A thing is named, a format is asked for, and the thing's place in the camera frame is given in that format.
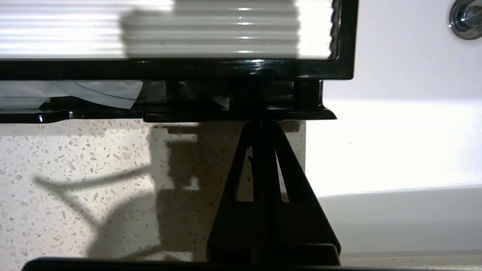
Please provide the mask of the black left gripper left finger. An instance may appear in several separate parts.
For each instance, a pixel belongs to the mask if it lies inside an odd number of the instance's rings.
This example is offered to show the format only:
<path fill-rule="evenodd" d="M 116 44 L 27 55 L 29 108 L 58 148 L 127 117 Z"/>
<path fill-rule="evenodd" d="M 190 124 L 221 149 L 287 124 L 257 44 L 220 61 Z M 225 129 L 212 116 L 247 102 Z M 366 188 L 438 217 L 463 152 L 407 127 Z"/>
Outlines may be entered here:
<path fill-rule="evenodd" d="M 261 124 L 247 122 L 241 131 L 219 207 L 207 240 L 206 258 L 216 264 L 257 264 L 262 262 L 266 244 L 265 195 L 259 165 Z M 237 199 L 246 153 L 252 170 L 253 200 Z"/>

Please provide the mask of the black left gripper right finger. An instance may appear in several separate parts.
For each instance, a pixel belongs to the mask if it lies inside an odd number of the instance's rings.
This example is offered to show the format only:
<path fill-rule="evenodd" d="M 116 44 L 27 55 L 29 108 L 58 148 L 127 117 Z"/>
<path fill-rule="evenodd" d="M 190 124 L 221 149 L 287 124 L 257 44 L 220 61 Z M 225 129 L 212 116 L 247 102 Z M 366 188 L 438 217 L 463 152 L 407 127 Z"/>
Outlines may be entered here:
<path fill-rule="evenodd" d="M 340 242 L 277 122 L 263 122 L 263 148 L 271 261 L 339 265 Z"/>

